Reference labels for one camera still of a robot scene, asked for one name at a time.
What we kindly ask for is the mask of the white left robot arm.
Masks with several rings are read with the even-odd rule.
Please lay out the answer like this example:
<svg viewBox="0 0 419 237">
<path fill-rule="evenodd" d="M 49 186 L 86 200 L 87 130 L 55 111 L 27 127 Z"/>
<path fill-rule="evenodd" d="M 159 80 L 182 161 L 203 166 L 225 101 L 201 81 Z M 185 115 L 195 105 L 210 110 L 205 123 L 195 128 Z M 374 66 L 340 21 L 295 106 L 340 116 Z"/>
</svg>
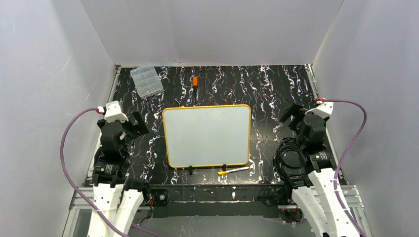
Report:
<svg viewBox="0 0 419 237">
<path fill-rule="evenodd" d="M 127 235 L 134 216 L 144 201 L 144 182 L 126 179 L 133 141 L 149 131 L 139 112 L 127 120 L 106 113 L 98 121 L 100 147 L 93 169 L 93 203 L 88 229 L 89 237 Z"/>
</svg>

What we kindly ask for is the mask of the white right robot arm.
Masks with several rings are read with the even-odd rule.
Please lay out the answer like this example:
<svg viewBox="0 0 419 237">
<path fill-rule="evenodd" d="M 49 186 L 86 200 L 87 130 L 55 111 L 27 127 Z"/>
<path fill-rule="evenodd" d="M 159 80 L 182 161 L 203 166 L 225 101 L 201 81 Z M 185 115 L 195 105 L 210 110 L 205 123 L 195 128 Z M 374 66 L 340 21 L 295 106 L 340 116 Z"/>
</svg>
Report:
<svg viewBox="0 0 419 237">
<path fill-rule="evenodd" d="M 302 211 L 318 237 L 363 237 L 338 181 L 339 164 L 325 146 L 326 122 L 333 102 L 319 101 L 314 109 L 291 104 L 280 122 L 291 120 L 295 137 L 283 139 L 273 159 L 284 179 L 288 199 Z"/>
</svg>

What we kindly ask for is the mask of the white orange marker pen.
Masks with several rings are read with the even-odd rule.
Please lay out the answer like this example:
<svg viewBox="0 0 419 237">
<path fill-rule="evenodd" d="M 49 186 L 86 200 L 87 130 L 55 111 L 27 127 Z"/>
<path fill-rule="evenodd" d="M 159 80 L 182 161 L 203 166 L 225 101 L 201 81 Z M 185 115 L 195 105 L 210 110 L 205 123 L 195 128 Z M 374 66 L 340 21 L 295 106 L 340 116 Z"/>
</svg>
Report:
<svg viewBox="0 0 419 237">
<path fill-rule="evenodd" d="M 231 170 L 219 171 L 218 175 L 223 176 L 223 175 L 227 175 L 229 173 L 245 171 L 245 170 L 249 170 L 249 169 L 250 169 L 250 167 L 246 166 L 246 167 L 240 167 L 240 168 L 235 168 L 235 169 L 231 169 Z"/>
</svg>

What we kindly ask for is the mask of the yellow framed whiteboard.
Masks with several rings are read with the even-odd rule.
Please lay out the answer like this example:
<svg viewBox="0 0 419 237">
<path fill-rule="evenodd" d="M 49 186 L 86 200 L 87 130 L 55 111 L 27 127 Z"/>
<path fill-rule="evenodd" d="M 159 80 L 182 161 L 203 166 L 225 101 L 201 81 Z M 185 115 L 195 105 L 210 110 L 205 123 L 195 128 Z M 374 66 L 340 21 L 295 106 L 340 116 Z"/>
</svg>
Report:
<svg viewBox="0 0 419 237">
<path fill-rule="evenodd" d="M 163 110 L 162 118 L 170 167 L 235 166 L 249 162 L 249 105 L 172 107 Z"/>
</svg>

